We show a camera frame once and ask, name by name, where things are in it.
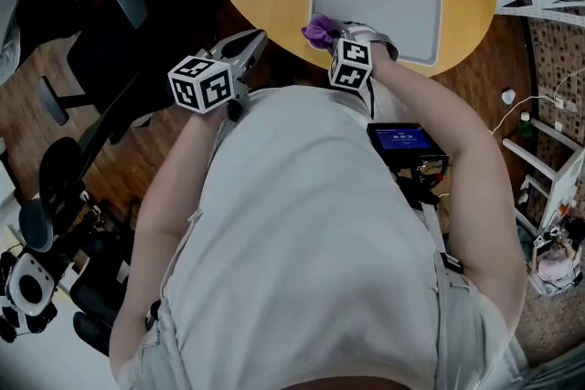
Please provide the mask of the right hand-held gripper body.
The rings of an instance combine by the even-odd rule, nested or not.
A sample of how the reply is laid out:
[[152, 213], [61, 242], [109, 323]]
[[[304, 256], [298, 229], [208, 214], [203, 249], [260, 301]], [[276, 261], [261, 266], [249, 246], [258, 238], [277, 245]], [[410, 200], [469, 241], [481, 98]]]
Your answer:
[[370, 74], [370, 45], [340, 38], [328, 70], [330, 84], [343, 90], [361, 90], [366, 86]]

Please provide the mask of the person's left forearm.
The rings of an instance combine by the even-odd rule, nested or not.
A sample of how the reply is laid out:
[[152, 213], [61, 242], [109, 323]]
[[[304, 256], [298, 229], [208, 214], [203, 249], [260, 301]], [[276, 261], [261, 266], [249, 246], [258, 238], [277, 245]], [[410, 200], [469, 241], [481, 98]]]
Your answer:
[[138, 236], [182, 237], [186, 233], [226, 116], [227, 107], [222, 105], [189, 118], [146, 192], [136, 224]]

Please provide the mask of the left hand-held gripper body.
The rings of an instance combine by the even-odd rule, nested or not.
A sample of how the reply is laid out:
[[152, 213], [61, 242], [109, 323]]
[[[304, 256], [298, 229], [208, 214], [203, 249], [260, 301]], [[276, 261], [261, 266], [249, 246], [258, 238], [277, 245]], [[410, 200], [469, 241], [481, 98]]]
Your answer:
[[178, 106], [205, 115], [226, 105], [228, 118], [237, 122], [247, 101], [245, 76], [249, 69], [250, 54], [242, 52], [229, 58], [216, 47], [186, 56], [167, 77]]

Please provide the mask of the person's light t-shirt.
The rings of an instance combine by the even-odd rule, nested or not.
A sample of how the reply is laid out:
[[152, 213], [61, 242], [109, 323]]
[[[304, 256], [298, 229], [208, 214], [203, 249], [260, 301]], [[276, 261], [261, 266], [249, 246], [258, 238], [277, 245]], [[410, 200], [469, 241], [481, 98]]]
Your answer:
[[509, 179], [453, 166], [433, 235], [352, 96], [264, 90], [216, 139], [182, 237], [135, 235], [120, 390], [475, 390], [526, 287]]

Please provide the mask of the black office chair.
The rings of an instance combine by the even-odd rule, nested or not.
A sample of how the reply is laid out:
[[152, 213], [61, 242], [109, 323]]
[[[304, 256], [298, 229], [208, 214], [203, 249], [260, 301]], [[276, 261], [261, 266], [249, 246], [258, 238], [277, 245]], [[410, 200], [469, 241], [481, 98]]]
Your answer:
[[53, 121], [65, 125], [69, 109], [92, 106], [104, 112], [137, 73], [144, 27], [145, 0], [106, 0], [90, 15], [73, 43], [67, 62], [82, 93], [59, 96], [47, 77], [37, 95]]
[[87, 195], [83, 178], [114, 127], [128, 120], [134, 90], [131, 80], [79, 140], [63, 137], [48, 147], [39, 167], [38, 196], [19, 214], [25, 253], [53, 280], [63, 278], [78, 253], [88, 256], [69, 293], [78, 307], [73, 328], [102, 354], [109, 351], [126, 292], [134, 231], [116, 218], [107, 200], [95, 202]]

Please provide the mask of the black monitor blue screen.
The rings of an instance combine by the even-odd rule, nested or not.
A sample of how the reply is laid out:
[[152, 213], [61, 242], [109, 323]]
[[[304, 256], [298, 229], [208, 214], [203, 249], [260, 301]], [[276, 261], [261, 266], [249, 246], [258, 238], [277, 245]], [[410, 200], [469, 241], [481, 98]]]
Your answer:
[[370, 123], [367, 135], [391, 170], [437, 162], [448, 165], [449, 157], [418, 123]]

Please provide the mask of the white frame stand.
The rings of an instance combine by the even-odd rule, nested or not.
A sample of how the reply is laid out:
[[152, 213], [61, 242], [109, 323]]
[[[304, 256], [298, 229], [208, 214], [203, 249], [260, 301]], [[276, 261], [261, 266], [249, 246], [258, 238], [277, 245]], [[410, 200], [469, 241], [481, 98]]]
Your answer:
[[[546, 188], [534, 176], [527, 174], [516, 202], [516, 220], [534, 239], [537, 239], [556, 225], [574, 206], [578, 181], [585, 163], [585, 147], [537, 119], [531, 119], [529, 122], [536, 130], [545, 133], [571, 150], [569, 159], [558, 170], [555, 170], [516, 142], [508, 138], [502, 140], [506, 149], [520, 157], [550, 181], [549, 188]], [[527, 202], [532, 189], [544, 196], [547, 201], [542, 216], [535, 222], [531, 221], [519, 208]]]

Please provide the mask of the grey tray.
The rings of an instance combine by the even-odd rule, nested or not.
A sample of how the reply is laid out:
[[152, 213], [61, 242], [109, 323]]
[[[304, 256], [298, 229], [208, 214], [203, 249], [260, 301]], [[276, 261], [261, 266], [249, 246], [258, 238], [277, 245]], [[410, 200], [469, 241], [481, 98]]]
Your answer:
[[442, 0], [310, 0], [309, 15], [365, 24], [389, 36], [399, 60], [431, 68], [438, 62]]

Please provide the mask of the person's right forearm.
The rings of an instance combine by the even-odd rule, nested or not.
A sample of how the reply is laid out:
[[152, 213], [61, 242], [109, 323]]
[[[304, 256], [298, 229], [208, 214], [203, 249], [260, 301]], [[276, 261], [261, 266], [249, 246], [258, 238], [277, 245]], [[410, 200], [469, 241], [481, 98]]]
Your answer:
[[408, 108], [453, 165], [489, 178], [506, 176], [505, 162], [484, 121], [458, 95], [437, 81], [392, 61], [385, 52], [373, 54], [374, 77]]

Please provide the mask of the purple cloth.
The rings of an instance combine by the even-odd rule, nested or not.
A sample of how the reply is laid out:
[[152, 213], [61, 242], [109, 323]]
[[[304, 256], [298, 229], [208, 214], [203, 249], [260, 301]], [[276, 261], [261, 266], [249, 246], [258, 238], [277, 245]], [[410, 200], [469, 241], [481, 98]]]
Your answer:
[[314, 14], [308, 24], [301, 28], [301, 32], [313, 48], [332, 54], [338, 39], [343, 35], [343, 26], [328, 16]]

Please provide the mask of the black rig mount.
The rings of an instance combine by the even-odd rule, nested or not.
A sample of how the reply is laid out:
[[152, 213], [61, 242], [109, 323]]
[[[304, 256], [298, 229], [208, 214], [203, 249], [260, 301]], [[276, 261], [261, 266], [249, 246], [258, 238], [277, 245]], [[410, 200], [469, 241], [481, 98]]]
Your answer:
[[440, 198], [432, 190], [443, 181], [449, 166], [447, 156], [431, 155], [415, 156], [388, 169], [409, 205], [421, 210], [423, 205], [437, 208]]

